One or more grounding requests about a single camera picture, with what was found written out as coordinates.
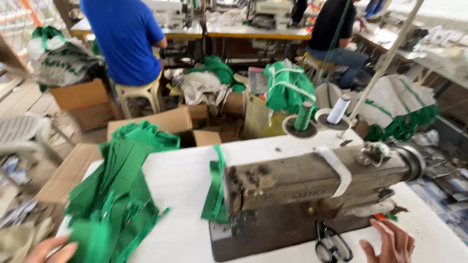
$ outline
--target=blue t-shirt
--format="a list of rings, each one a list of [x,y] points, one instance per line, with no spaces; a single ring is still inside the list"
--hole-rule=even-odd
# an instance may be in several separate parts
[[[140,0],[81,0],[115,83],[140,86],[155,81],[160,61],[151,45],[164,39],[151,10]]]

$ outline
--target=green thread spool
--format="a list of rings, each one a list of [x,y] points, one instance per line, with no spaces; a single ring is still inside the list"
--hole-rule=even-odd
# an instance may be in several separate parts
[[[306,101],[303,102],[297,114],[296,121],[294,122],[294,129],[303,132],[309,126],[310,117],[312,116],[313,103]]]

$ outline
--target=industrial sewing machine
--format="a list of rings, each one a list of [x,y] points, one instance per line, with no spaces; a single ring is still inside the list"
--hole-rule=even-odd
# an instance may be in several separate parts
[[[406,17],[392,12],[386,12],[379,19],[379,28],[384,29],[388,26],[394,26],[401,28],[403,23],[406,21]],[[405,39],[399,46],[400,50],[403,51],[413,51],[415,46],[429,34],[427,29],[423,28],[424,24],[419,22],[413,22],[408,31],[405,34]]]
[[[154,17],[161,28],[177,29],[191,27],[191,16],[186,4],[177,0],[143,0],[153,10]]]
[[[365,143],[332,152],[352,178],[340,196],[342,180],[322,153],[227,167],[223,191],[231,224],[210,222],[215,260],[314,240],[315,220],[338,233],[367,227],[373,214],[401,209],[389,187],[416,180],[425,169],[422,155],[409,146]]]
[[[292,1],[256,0],[250,5],[252,24],[266,29],[286,29],[291,24]]]

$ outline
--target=white thread spool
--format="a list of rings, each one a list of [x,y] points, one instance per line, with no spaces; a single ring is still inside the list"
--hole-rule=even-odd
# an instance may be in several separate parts
[[[437,26],[435,28],[433,28],[431,30],[431,32],[429,33],[429,36],[427,37],[427,40],[430,42],[430,41],[434,41],[437,39],[437,36],[439,35],[439,32],[442,30],[442,26]]]
[[[447,31],[440,39],[440,45],[445,46],[445,44],[447,44],[447,41],[452,37],[452,35],[453,31]]]
[[[331,124],[337,124],[341,120],[350,102],[351,98],[349,95],[343,94],[331,110],[330,115],[328,115],[327,121]]]

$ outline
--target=scissors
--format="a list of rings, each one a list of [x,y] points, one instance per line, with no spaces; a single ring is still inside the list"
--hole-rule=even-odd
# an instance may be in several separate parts
[[[315,243],[315,252],[317,257],[324,263],[337,263],[339,259],[342,259],[345,262],[348,262],[352,259],[352,251],[348,246],[346,241],[341,237],[341,235],[336,232],[333,228],[326,226],[323,221],[315,221],[315,229],[317,230],[317,242]],[[341,243],[341,247],[346,249],[345,254],[335,245],[332,238],[335,241]],[[325,257],[320,257],[318,250],[319,249],[326,251]]]

